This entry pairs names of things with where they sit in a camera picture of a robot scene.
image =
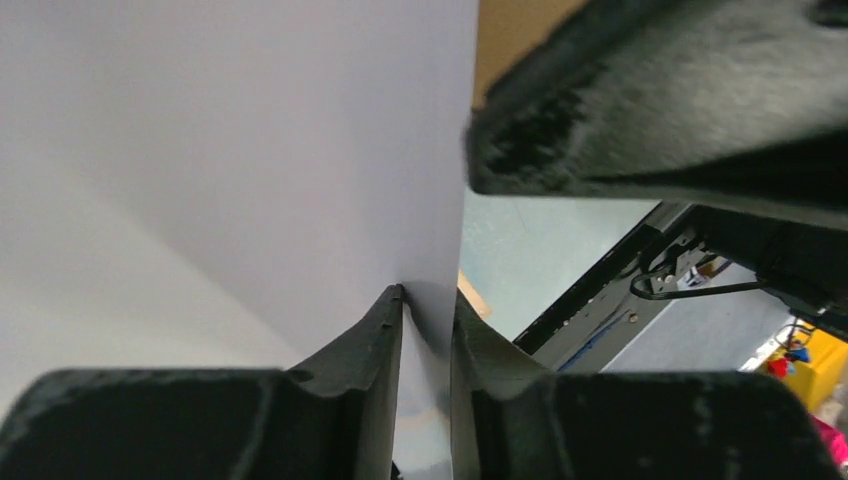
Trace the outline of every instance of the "pink cloth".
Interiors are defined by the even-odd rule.
[[[845,443],[845,435],[816,417],[813,417],[813,423],[815,423],[816,428],[819,430],[819,435],[821,435],[822,441],[827,446],[828,451],[830,451],[833,461],[837,465],[848,462],[848,444]]]

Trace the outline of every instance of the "yellow bin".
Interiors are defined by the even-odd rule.
[[[804,341],[804,334],[795,336]],[[839,382],[845,359],[848,358],[848,344],[821,330],[816,330],[807,343],[811,363],[795,362],[795,374],[787,375],[783,383],[795,392],[810,412],[830,396]]]

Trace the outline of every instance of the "wire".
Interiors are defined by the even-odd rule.
[[[768,286],[766,282],[747,282],[736,283],[733,285],[722,285],[720,287],[699,288],[697,290],[685,290],[678,292],[661,292],[654,293],[644,290],[640,285],[644,282],[650,282],[657,275],[665,273],[669,266],[663,266],[648,273],[642,273],[633,277],[630,281],[630,293],[645,300],[678,300],[681,298],[709,297],[711,295],[723,295],[725,293],[747,292],[750,290],[760,290]]]

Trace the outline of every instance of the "red object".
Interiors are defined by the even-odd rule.
[[[777,378],[784,378],[789,375],[789,360],[785,357],[778,358],[768,362],[769,373]]]
[[[841,466],[848,462],[848,444],[845,443],[845,435],[816,417],[813,417],[813,423],[816,425],[834,463]]]

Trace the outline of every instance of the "white panel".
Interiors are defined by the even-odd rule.
[[[476,2],[3,2],[0,312],[39,325],[4,336],[9,385],[289,365],[400,281],[395,458],[445,475],[475,27]]]

